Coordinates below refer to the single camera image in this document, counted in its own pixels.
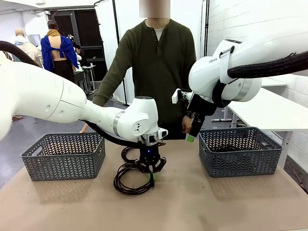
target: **black pants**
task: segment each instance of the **black pants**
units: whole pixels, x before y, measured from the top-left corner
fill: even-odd
[[[54,73],[75,83],[72,63],[69,60],[53,61]]]
[[[159,124],[160,128],[168,130],[168,135],[164,140],[184,140],[186,139],[186,134],[182,131],[182,121],[169,123],[169,124]]]

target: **brown tabletop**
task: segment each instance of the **brown tabletop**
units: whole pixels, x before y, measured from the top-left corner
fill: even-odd
[[[281,169],[271,176],[213,179],[202,168],[197,142],[168,141],[160,148],[167,164],[156,187],[126,196],[113,188],[122,148],[106,142],[107,157],[93,180],[32,182],[23,168],[0,190],[0,231],[308,228],[308,196]],[[131,173],[124,182],[138,186],[147,179]]]

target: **person in blue top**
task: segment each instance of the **person in blue top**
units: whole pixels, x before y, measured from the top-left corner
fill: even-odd
[[[78,63],[73,43],[60,35],[56,21],[50,20],[48,28],[47,35],[41,40],[44,68],[75,83],[74,71]]]

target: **white undershirt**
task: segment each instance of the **white undershirt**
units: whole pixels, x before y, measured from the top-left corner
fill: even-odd
[[[162,36],[164,29],[165,29],[165,28],[161,28],[161,29],[154,29],[154,30],[155,30],[155,33],[156,33],[156,36],[157,36],[158,41],[160,40],[160,37]]]

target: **basket rim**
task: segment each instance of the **basket rim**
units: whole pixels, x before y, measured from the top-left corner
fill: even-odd
[[[201,132],[203,131],[213,131],[213,130],[219,130],[219,131],[225,131],[225,130],[247,130],[249,128],[253,128],[253,129],[256,129],[258,130],[259,132],[261,132],[263,135],[267,136],[269,139],[271,139],[278,147],[280,148],[276,148],[276,149],[262,149],[262,150],[251,150],[251,151],[233,151],[233,152],[224,152],[224,153],[215,153],[213,151],[211,151],[209,149],[209,147],[207,146],[206,142],[202,139],[202,136],[200,135]],[[225,153],[242,153],[242,152],[257,152],[257,151],[265,151],[265,152],[271,152],[271,151],[282,151],[283,150],[283,147],[277,143],[273,138],[269,137],[267,134],[265,134],[263,131],[261,131],[260,129],[256,128],[256,127],[245,127],[245,128],[218,128],[218,129],[202,129],[200,130],[199,132],[199,138],[201,138],[201,140],[203,141],[203,143],[205,144],[205,146],[208,148],[208,150],[211,152],[211,153],[214,153],[214,154],[225,154]]]
[[[39,140],[43,139],[46,136],[49,135],[80,135],[80,136],[85,136],[85,135],[93,135],[93,134],[98,134],[97,132],[89,132],[89,133],[75,133],[75,132],[52,132],[52,133],[47,133],[45,135],[42,135],[38,140],[36,140],[33,144],[31,144],[22,154],[20,154],[20,157],[23,158],[36,158],[36,157],[43,157],[43,156],[23,156],[24,153],[26,153],[28,150],[32,148],[33,145],[35,145]],[[62,155],[45,155],[45,156],[77,156],[77,155],[93,155],[97,151],[98,146],[95,148],[95,150],[92,153],[89,154],[62,154]]]

